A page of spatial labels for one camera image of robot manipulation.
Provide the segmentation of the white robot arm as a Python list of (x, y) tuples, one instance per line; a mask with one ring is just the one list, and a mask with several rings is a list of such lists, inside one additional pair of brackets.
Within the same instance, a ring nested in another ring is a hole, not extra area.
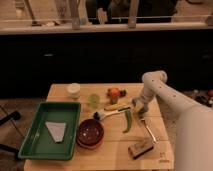
[(168, 86), (163, 70), (142, 75), (143, 88), (135, 100), (147, 106), (159, 96), (176, 114), (175, 171), (213, 171), (213, 109)]

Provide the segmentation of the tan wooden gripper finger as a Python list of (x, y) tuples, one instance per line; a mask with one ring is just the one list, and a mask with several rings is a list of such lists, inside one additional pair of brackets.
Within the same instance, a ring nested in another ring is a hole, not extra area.
[(142, 102), (137, 102), (134, 105), (134, 112), (138, 115), (143, 115), (148, 111), (148, 106)]

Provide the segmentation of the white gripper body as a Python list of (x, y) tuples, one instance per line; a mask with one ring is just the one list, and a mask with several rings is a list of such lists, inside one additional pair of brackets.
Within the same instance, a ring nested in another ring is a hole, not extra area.
[(154, 97), (155, 97), (155, 93), (150, 88), (144, 87), (139, 93), (139, 96), (137, 97), (137, 99), (141, 103), (149, 104)]

